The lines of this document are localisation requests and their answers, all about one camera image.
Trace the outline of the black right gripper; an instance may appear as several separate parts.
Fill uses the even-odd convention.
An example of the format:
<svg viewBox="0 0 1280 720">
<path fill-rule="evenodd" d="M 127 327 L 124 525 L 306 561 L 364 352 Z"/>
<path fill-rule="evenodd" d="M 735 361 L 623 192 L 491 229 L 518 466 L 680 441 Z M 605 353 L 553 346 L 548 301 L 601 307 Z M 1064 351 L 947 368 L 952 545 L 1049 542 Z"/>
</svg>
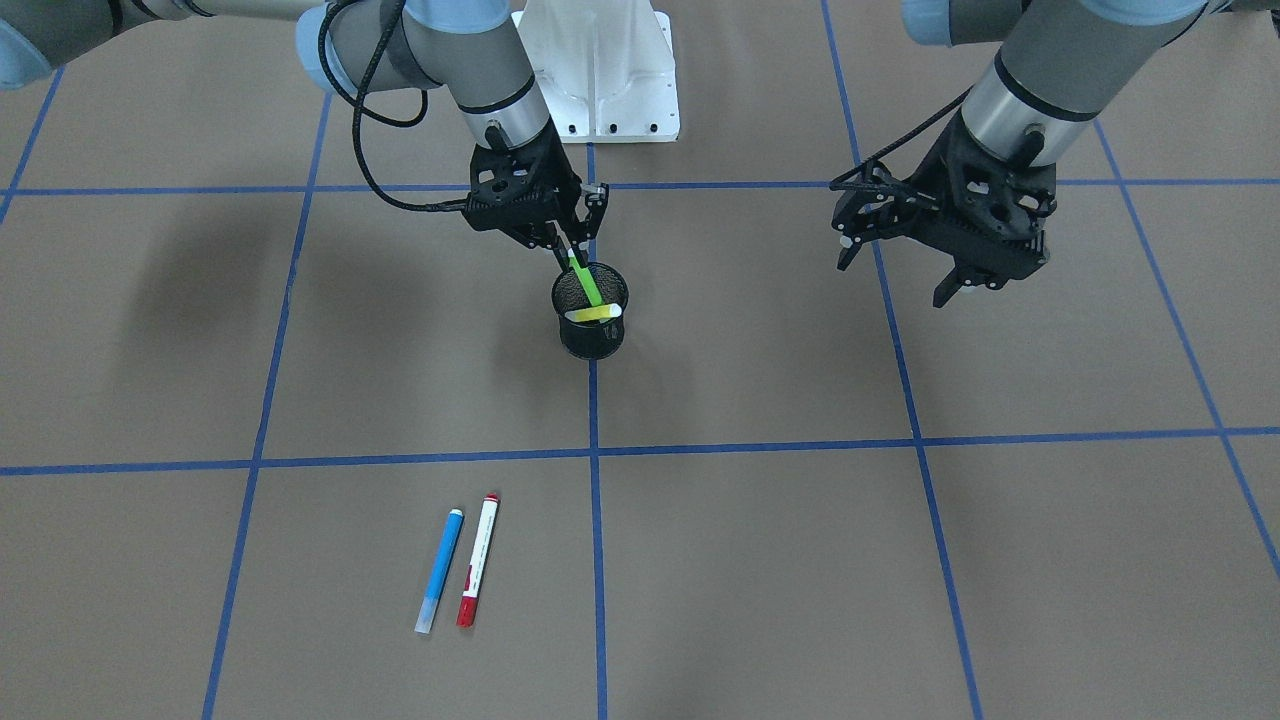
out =
<svg viewBox="0 0 1280 720">
<path fill-rule="evenodd" d="M 500 229 L 530 249 L 548 249 L 563 272 L 589 256 L 611 199 L 604 182 L 588 183 L 573 170 L 500 173 Z"/>
</svg>

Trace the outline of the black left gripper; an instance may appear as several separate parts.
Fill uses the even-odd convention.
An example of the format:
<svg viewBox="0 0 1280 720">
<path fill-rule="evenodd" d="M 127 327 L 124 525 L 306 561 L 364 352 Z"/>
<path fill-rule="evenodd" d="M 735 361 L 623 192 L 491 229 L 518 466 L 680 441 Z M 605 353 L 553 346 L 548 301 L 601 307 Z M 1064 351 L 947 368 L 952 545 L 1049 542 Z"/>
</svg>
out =
<svg viewBox="0 0 1280 720">
<path fill-rule="evenodd" d="M 837 270 L 845 272 L 865 246 L 908 238 L 948 255 L 954 268 L 934 287 L 932 306 L 942 309 L 974 286 L 1005 286 L 1011 266 L 995 255 L 983 233 L 961 222 L 943 195 L 931 195 L 892 177 L 883 165 L 860 165 L 837 176 L 831 227 L 840 234 Z"/>
</svg>

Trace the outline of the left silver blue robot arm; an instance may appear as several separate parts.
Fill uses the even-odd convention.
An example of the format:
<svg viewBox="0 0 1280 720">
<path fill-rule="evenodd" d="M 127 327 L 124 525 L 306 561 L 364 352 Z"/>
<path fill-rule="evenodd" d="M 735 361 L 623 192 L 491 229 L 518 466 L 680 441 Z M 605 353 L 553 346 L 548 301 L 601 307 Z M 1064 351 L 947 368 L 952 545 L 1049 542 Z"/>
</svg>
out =
<svg viewBox="0 0 1280 720">
<path fill-rule="evenodd" d="M 948 255 L 932 302 L 1001 290 L 1050 260 L 1057 164 L 1083 129 L 1162 47 L 1206 18 L 1274 12 L 1275 1 L 905 1 L 925 46 L 997 44 L 980 78 L 931 124 L 937 140 L 905 178 L 873 152 L 829 182 L 837 268 L 868 245 L 908 238 Z"/>
</svg>

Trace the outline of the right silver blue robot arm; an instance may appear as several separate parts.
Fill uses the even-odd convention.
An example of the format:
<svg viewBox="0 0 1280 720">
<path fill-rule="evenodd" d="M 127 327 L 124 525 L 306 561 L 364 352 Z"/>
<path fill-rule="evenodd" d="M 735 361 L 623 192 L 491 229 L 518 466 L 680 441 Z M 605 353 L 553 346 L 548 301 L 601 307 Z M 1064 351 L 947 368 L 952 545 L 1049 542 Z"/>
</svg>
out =
<svg viewBox="0 0 1280 720">
<path fill-rule="evenodd" d="M 49 77 L 141 26 L 220 15 L 294 23 L 302 67 L 352 111 L 358 168 L 383 202 L 458 213 L 475 231 L 552 252 L 566 272 L 588 266 L 609 190 L 582 182 L 568 160 L 507 1 L 5 1 L 3 88 Z M 448 91 L 475 141 L 468 192 L 397 199 L 372 177 L 364 123 L 417 126 L 435 88 Z"/>
</svg>

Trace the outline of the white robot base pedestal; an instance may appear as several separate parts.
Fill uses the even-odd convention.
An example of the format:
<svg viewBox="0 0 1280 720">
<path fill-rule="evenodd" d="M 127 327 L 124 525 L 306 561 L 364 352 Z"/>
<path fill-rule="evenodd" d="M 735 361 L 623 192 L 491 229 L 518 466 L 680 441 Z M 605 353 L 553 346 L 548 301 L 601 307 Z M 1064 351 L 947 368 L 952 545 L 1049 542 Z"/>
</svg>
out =
<svg viewBox="0 0 1280 720">
<path fill-rule="evenodd" d="M 564 143 L 673 143 L 672 20 L 649 1 L 527 1 L 513 12 Z"/>
</svg>

